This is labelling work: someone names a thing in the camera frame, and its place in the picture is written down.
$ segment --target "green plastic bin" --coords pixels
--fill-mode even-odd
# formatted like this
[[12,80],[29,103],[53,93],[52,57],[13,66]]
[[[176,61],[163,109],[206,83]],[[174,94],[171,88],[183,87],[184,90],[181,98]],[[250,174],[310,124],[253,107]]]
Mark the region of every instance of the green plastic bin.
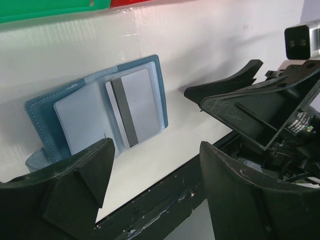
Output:
[[0,23],[108,9],[111,0],[0,0]]

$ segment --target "open wallet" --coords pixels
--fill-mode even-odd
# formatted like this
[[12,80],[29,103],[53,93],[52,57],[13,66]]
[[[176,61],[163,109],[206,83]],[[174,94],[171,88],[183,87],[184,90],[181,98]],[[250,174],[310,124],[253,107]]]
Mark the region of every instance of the open wallet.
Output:
[[26,165],[36,171],[101,139],[113,139],[115,158],[168,126],[157,55],[77,79],[25,103],[43,148]]

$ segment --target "white tabletop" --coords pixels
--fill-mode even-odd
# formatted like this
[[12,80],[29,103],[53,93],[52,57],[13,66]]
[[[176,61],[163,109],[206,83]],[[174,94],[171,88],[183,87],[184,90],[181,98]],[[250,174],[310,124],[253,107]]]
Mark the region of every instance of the white tabletop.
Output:
[[298,24],[303,0],[156,0],[121,10],[0,25],[0,181],[26,174],[42,144],[24,102],[63,83],[158,54],[169,127],[114,162],[107,216],[230,130],[184,98],[186,86],[228,77],[249,60],[258,73],[286,58],[284,29]]

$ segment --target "wallet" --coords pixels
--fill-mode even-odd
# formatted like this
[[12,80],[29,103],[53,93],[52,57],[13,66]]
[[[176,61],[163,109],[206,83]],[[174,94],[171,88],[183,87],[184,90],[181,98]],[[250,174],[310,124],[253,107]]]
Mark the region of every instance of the wallet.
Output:
[[168,127],[157,55],[77,79],[25,103],[43,149],[27,160],[31,171],[66,159],[104,138],[115,158]]

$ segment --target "red plastic object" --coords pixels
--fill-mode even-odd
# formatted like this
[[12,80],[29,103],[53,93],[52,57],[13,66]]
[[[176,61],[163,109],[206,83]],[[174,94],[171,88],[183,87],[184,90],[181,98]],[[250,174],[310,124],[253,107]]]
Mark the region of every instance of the red plastic object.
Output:
[[137,4],[142,3],[150,0],[112,0],[110,4],[110,8],[116,8],[120,6],[130,5],[130,4]]

